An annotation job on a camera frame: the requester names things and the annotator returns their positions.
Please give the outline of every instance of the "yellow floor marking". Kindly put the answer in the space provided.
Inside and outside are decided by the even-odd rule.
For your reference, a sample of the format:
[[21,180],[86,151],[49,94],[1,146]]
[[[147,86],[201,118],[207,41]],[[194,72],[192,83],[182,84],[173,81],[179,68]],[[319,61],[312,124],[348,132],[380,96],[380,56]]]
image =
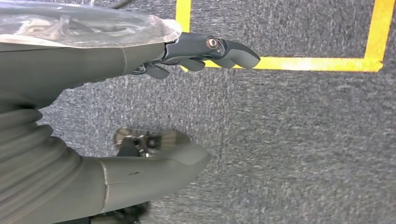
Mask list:
[[[364,58],[261,57],[255,69],[378,72],[382,68],[395,1],[375,0]],[[177,0],[176,20],[184,32],[190,31],[190,17],[191,0]],[[212,61],[205,63],[206,67],[220,68]]]
[[[212,61],[205,61],[209,68],[220,68]],[[254,69],[299,70],[299,71],[379,71],[382,64],[363,58],[307,58],[307,57],[262,57]]]
[[183,32],[190,31],[191,0],[176,0],[176,21],[182,26]]
[[364,58],[383,61],[395,0],[376,0]]

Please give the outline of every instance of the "black cable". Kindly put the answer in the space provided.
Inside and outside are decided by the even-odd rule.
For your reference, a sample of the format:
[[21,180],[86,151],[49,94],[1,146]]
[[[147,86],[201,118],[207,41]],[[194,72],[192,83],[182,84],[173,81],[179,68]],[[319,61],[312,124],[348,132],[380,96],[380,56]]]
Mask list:
[[120,9],[128,4],[130,4],[132,1],[134,0],[121,0],[121,1],[117,1],[115,3],[112,3],[108,6],[106,6],[107,8],[114,8],[114,9]]

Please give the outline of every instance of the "gray robotic arm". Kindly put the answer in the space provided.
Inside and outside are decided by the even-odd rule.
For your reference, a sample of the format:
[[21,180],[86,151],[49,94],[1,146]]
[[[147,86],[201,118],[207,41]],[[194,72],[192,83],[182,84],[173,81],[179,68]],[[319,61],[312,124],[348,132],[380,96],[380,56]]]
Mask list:
[[[186,49],[189,40],[201,47]],[[159,64],[200,70],[204,60],[251,68],[259,57],[236,42],[194,34],[122,49],[0,44],[0,222],[52,224],[93,216],[174,193],[193,181],[209,162],[196,144],[155,158],[84,157],[51,137],[49,125],[36,122],[42,117],[38,109],[65,89],[127,74],[164,78]]]

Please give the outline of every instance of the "bolt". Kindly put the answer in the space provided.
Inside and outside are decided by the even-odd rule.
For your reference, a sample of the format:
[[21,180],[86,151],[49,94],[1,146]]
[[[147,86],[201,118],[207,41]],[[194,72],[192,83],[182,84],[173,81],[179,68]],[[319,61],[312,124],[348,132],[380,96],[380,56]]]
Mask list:
[[216,49],[218,43],[217,43],[217,40],[216,40],[215,38],[209,37],[209,38],[206,40],[206,45],[207,45],[210,49]]

